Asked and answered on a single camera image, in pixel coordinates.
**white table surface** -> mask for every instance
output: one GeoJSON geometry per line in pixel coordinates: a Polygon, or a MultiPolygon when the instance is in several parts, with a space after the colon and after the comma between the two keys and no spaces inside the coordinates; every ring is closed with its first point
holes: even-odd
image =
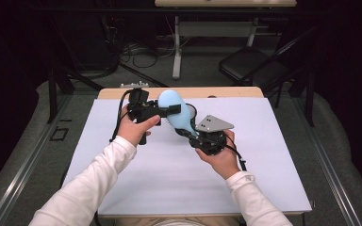
{"type": "MultiPolygon", "coordinates": [[[[235,125],[238,151],[248,171],[284,213],[311,211],[302,182],[266,98],[184,99],[198,110],[235,125]]],[[[95,100],[78,142],[65,184],[108,145],[119,100],[95,100]]],[[[200,160],[185,137],[162,119],[146,145],[120,174],[99,208],[106,217],[207,216],[238,214],[224,180],[200,160]]]]}

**dark background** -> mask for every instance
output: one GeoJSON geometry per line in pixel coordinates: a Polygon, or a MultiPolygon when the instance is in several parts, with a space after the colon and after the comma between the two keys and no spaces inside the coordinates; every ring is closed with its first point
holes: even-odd
{"type": "MultiPolygon", "coordinates": [[[[117,7],[122,4],[124,7],[154,6],[152,0],[112,3],[117,7]]],[[[45,1],[42,4],[94,6],[96,2],[45,1]]],[[[362,1],[337,0],[332,6],[329,4],[300,0],[298,8],[333,8],[336,14],[325,24],[332,27],[330,45],[316,70],[316,92],[329,102],[345,128],[352,161],[362,175],[362,1]]],[[[156,34],[165,30],[166,24],[157,17],[123,19],[127,21],[124,33],[151,48],[155,48],[156,34]]],[[[35,30],[45,34],[58,60],[71,68],[105,70],[113,63],[99,17],[75,16],[70,21],[57,17],[57,27],[45,20],[29,21],[15,1],[0,2],[0,170],[32,117],[39,98],[36,88],[47,80],[49,63],[41,54],[43,48],[35,41],[35,30]]],[[[288,35],[298,32],[306,23],[292,20],[282,40],[287,40],[288,35]]]]}

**chair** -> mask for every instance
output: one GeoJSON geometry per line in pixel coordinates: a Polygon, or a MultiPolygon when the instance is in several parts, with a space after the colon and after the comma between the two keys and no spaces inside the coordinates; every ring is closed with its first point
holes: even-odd
{"type": "Polygon", "coordinates": [[[289,67],[283,62],[285,61],[283,56],[297,47],[298,43],[313,37],[316,30],[316,27],[310,28],[298,38],[278,48],[270,56],[256,48],[246,46],[220,61],[219,71],[234,81],[236,86],[259,87],[263,93],[278,87],[278,90],[269,96],[271,98],[277,93],[275,107],[278,107],[283,84],[300,74],[307,65],[304,61],[297,66],[289,67]]]}

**white long sleeve shirt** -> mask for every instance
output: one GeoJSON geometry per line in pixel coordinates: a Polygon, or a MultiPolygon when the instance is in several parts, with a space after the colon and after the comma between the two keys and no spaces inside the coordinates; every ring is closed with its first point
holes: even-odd
{"type": "MultiPolygon", "coordinates": [[[[35,213],[29,225],[90,225],[119,173],[136,152],[134,145],[117,136],[86,169],[35,213]]],[[[247,225],[291,225],[284,214],[262,194],[253,177],[250,172],[240,171],[226,180],[247,225]]]]}

